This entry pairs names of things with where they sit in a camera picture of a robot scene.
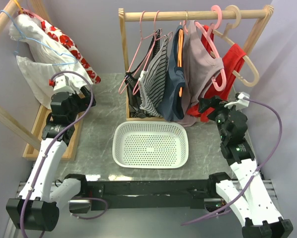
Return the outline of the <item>white striped tank top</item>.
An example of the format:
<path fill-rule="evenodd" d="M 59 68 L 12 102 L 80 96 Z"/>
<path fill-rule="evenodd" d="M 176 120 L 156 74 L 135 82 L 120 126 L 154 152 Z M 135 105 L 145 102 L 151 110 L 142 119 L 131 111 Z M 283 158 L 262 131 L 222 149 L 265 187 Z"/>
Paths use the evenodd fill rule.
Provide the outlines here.
<path fill-rule="evenodd" d="M 148 70 L 143 72 L 139 79 L 139 90 L 141 96 L 140 109 L 146 111 L 153 117 L 161 117 L 157 111 L 165 90 L 166 73 L 168 69 L 167 48 L 169 37 L 163 36 L 160 50 L 148 65 Z"/>

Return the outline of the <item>pink wire hanger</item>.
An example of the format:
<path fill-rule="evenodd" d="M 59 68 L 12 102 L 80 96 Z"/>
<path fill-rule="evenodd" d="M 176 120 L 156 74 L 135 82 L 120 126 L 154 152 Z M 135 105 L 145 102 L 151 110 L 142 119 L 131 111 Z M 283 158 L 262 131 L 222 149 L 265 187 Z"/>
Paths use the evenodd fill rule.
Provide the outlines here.
<path fill-rule="evenodd" d="M 144 58 L 146 61 L 145 61 L 145 65 L 144 65 L 142 71 L 145 71 L 146 68 L 147 68 L 148 60 L 149 60 L 149 58 L 150 58 L 150 56 L 151 56 L 151 54 L 152 54 L 152 52 L 153 52 L 153 48 L 154 48 L 154 46 L 155 46 L 156 41 L 166 36 L 166 35 L 164 35 L 164 36 L 159 37 L 159 38 L 156 37 L 156 19 L 157 19 L 158 14 L 160 13 L 160 11 L 158 10 L 158 11 L 156 12 L 155 17 L 154 17 L 154 20 L 153 20 L 153 33 L 152 33 L 151 35 L 149 35 L 149 36 L 143 38 L 143 34 L 142 34 L 142 19 L 143 19 L 143 16 L 144 16 L 145 12 L 146 12 L 146 11 L 143 11 L 142 14 L 141 14 L 141 16 L 140 16 L 140 36 L 141 36 L 141 41 L 140 41 L 139 46 L 138 46 L 138 48 L 137 48 L 137 51 L 136 51 L 136 53 L 135 53 L 135 55 L 134 55 L 133 61 L 134 61 L 134 59 L 136 58 L 137 53 L 138 53 L 138 50 L 140 49 L 140 46 L 141 46 L 142 41 L 143 41 L 144 39 L 149 38 L 149 37 L 151 37 L 151 36 L 154 36 L 154 43 L 153 43 L 152 47 L 150 48 L 149 52 L 146 54 L 146 56 L 145 56 L 145 58 Z M 167 34 L 167 36 L 170 37 L 170 39 L 171 39 L 171 38 L 173 37 L 173 32 L 172 32 L 172 31 L 169 32 L 169 33 Z M 137 83 L 136 83 L 135 86 L 134 86 L 133 92 L 132 92 L 133 95 L 136 95 L 136 94 L 137 94 L 137 92 L 139 91 L 139 87 L 140 87 L 140 86 L 139 86 L 139 79 L 138 79 Z"/>
<path fill-rule="evenodd" d="M 137 47 L 137 50 L 133 56 L 133 59 L 131 61 L 131 63 L 129 64 L 129 58 L 128 58 L 128 47 L 127 47 L 127 34 L 126 34 L 126 26 L 125 26 L 125 23 L 126 22 L 130 22 L 130 19 L 126 16 L 126 13 L 124 12 L 124 9 L 123 8 L 120 8 L 118 10 L 118 15 L 119 15 L 119 23 L 120 23 L 120 31 L 121 31 L 121 41 L 122 41 L 122 50 L 123 50 L 123 58 L 124 58 L 124 65 L 125 65 L 125 73 L 129 73 L 132 69 L 132 66 L 133 66 L 133 63 L 137 57 L 137 54 L 139 52 L 139 49 L 141 47 L 141 44 L 144 40 L 146 40 L 147 38 L 150 38 L 152 36 L 154 36 L 154 39 L 156 37 L 156 18 L 158 16 L 158 14 L 160 13 L 160 11 L 158 10 L 155 14 L 155 17 L 153 20 L 150 20 L 150 21 L 153 21 L 153 32 L 146 36 L 146 37 L 143 37 L 143 33 L 142 33 L 142 22 L 143 22 L 143 18 L 144 18 L 144 15 L 147 11 L 143 11 L 139 17 L 139 24 L 140 24 L 140 42 L 138 44 L 138 47 Z"/>

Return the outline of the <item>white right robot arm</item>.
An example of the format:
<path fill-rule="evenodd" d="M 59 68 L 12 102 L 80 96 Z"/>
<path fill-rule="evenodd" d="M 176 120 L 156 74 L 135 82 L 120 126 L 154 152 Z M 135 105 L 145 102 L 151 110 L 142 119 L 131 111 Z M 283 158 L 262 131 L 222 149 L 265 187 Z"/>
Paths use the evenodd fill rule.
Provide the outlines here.
<path fill-rule="evenodd" d="M 238 93 L 234 102 L 224 101 L 219 96 L 200 99 L 199 113 L 213 109 L 207 117 L 217 125 L 222 155 L 238 179 L 241 191 L 226 173 L 210 175 L 207 192 L 211 197 L 220 196 L 225 205 L 195 221 L 217 217 L 231 210 L 242 226 L 244 238 L 287 238 L 294 229 L 293 225 L 289 219 L 283 218 L 271 200 L 260 175 L 261 168 L 245 139 L 247 116 L 241 109 L 248 107 L 249 102 L 246 93 Z"/>

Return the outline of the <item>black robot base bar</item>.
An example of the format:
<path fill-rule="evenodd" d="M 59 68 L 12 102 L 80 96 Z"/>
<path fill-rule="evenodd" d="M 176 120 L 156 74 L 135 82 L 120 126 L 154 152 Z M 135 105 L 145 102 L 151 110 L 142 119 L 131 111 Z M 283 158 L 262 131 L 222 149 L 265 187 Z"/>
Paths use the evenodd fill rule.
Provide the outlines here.
<path fill-rule="evenodd" d="M 100 211 L 108 204 L 110 209 L 177 208 L 203 209 L 206 199 L 219 199 L 215 181 L 144 180 L 144 181 L 88 181 L 85 175 L 68 174 L 65 179 L 82 182 L 78 198 L 91 200 L 91 210 Z"/>

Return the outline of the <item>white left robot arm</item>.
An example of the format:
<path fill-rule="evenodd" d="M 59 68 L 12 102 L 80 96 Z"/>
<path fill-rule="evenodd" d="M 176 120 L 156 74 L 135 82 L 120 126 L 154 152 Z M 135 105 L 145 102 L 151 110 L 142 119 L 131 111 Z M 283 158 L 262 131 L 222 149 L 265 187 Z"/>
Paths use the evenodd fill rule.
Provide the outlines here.
<path fill-rule="evenodd" d="M 54 175 L 75 131 L 74 125 L 81 119 L 78 114 L 85 115 L 96 104 L 91 90 L 82 87 L 81 92 L 83 97 L 70 92 L 52 96 L 36 163 L 19 196 L 6 204 L 12 222 L 23 234 L 26 230 L 52 231 L 60 210 L 73 197 L 84 199 L 89 193 L 86 177 L 79 174 L 67 175 L 51 191 Z"/>

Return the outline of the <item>black striped tank top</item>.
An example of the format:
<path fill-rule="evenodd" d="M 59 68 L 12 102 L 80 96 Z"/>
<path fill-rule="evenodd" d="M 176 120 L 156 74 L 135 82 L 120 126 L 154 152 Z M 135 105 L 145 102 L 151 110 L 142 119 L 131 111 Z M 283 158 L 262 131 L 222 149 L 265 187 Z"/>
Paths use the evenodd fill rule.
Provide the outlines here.
<path fill-rule="evenodd" d="M 141 77 L 141 72 L 144 69 L 145 63 L 147 61 L 148 55 L 152 49 L 151 56 L 149 57 L 148 64 L 151 59 L 155 57 L 160 49 L 160 41 L 154 40 L 154 37 L 160 37 L 160 30 L 157 30 L 155 35 L 152 35 L 150 45 L 148 47 L 147 53 L 141 62 L 136 66 L 133 71 L 128 71 L 125 74 L 125 84 L 128 95 L 128 106 L 129 106 L 129 114 L 131 118 L 149 118 L 152 117 L 147 111 L 140 109 L 140 105 L 142 103 L 140 91 L 138 91 L 135 95 L 133 95 L 133 89 L 138 82 L 138 79 Z"/>

